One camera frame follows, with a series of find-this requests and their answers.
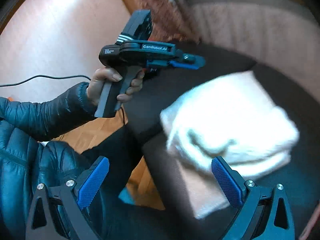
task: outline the white towel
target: white towel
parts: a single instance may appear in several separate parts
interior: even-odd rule
[[[178,159],[196,218],[228,206],[212,175],[212,158],[221,155],[244,179],[255,180],[289,163],[299,139],[295,124],[252,71],[193,88],[160,118],[167,151]]]

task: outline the leg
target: leg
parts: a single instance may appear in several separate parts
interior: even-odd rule
[[[102,239],[176,240],[182,236],[179,219],[167,211],[123,203],[104,195],[105,209]]]
[[[98,146],[82,153],[92,164],[99,156],[109,159],[109,172],[104,180],[108,192],[118,196],[125,187],[132,170],[143,154],[141,147],[127,125],[120,128]]]

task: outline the metal screw head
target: metal screw head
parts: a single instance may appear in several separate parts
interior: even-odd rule
[[[37,189],[43,189],[44,187],[44,184],[43,183],[40,183],[38,186],[37,186]]]
[[[247,180],[247,185],[248,185],[249,187],[254,187],[255,183],[254,183],[253,180]]]
[[[277,188],[278,188],[279,190],[283,190],[283,185],[282,185],[282,184],[277,184]]]
[[[66,182],[67,187],[72,187],[74,184],[75,182],[72,179]]]

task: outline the finger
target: finger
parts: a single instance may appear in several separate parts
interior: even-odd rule
[[[131,86],[132,87],[139,87],[142,84],[142,79],[132,79]]]
[[[140,91],[141,88],[142,88],[142,84],[138,87],[129,87],[125,93],[127,95],[132,95],[133,93]]]
[[[144,70],[140,70],[140,71],[138,72],[136,78],[137,78],[137,79],[143,79],[143,78],[144,78],[144,74],[145,74]]]
[[[97,69],[93,74],[92,79],[94,81],[104,81],[105,79],[108,79],[113,82],[118,82],[122,79],[122,76],[114,68],[105,67]]]
[[[132,99],[132,95],[120,94],[117,96],[117,99],[122,103],[126,103]]]

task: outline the wooden floor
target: wooden floor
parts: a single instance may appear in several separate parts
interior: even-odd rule
[[[101,143],[122,126],[123,116],[122,112],[119,111],[115,118],[98,118],[61,135],[56,138],[56,140],[69,143],[71,147],[81,154],[86,149]],[[164,209],[144,158],[142,158],[138,166],[133,170],[127,184],[127,189],[136,205],[149,206],[160,210]]]

